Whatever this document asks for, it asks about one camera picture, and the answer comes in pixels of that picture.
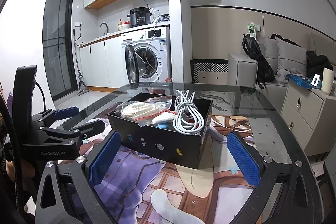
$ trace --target cup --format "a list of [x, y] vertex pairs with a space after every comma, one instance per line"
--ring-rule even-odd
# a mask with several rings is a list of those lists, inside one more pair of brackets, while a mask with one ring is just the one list
[[335, 72], [333, 70], [323, 68], [323, 80], [321, 90], [327, 95], [329, 95], [331, 92], [331, 88], [334, 82], [334, 75]]

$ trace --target washing machine control panel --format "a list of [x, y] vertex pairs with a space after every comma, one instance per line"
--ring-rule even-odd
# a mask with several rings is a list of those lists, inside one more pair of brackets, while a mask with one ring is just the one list
[[166, 37], [166, 27], [158, 27], [153, 29], [145, 29], [145, 30], [138, 30], [135, 31], [135, 40], [148, 40], [155, 37], [164, 38]]

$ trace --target small bottle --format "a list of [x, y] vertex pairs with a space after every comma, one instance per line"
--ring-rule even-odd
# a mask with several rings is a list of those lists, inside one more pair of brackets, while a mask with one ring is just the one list
[[118, 31], [120, 31], [120, 30], [119, 30], [119, 25], [121, 25], [121, 24], [123, 24], [123, 22], [122, 22], [121, 19], [120, 19], [119, 24], [118, 24]]

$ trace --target nightstand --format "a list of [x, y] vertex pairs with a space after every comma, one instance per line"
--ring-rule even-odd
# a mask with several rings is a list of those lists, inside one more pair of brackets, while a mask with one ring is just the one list
[[307, 156], [330, 151], [336, 139], [336, 97], [289, 80], [281, 116]]

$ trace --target metal screw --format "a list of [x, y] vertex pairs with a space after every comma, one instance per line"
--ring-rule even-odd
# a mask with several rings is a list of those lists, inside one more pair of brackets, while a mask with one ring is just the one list
[[300, 162], [299, 160], [295, 161], [295, 165], [298, 167], [302, 167], [302, 162]]
[[76, 158], [76, 162], [78, 162], [79, 164], [82, 163], [83, 161], [85, 161], [84, 156], [79, 156], [78, 158]]
[[273, 159], [270, 157], [270, 156], [265, 156], [264, 157], [264, 162], [267, 162], [267, 163], [271, 163], [273, 161]]
[[54, 162], [50, 160], [47, 162], [46, 167], [52, 167], [53, 165], [54, 165]]

